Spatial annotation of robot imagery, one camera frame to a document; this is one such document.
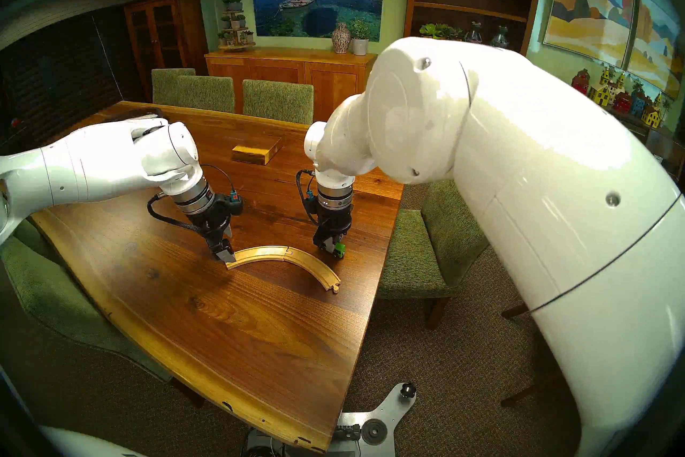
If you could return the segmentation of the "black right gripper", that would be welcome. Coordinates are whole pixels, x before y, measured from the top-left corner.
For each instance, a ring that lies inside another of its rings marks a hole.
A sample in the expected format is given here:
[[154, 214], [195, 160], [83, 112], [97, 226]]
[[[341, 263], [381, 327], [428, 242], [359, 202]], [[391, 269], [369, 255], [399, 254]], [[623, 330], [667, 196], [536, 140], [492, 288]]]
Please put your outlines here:
[[345, 250], [344, 235], [351, 227], [351, 210], [319, 210], [313, 243], [328, 253]]

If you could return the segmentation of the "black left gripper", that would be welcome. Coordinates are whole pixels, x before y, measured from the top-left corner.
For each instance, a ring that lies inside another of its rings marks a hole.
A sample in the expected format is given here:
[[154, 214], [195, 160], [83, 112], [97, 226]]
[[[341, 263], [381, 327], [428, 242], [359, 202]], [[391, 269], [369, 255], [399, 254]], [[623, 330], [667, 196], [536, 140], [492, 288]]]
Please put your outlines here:
[[242, 214], [243, 207], [240, 195], [214, 195], [204, 210], [188, 215], [191, 223], [200, 229], [214, 258], [225, 264], [236, 261], [230, 241], [230, 221], [232, 216]]

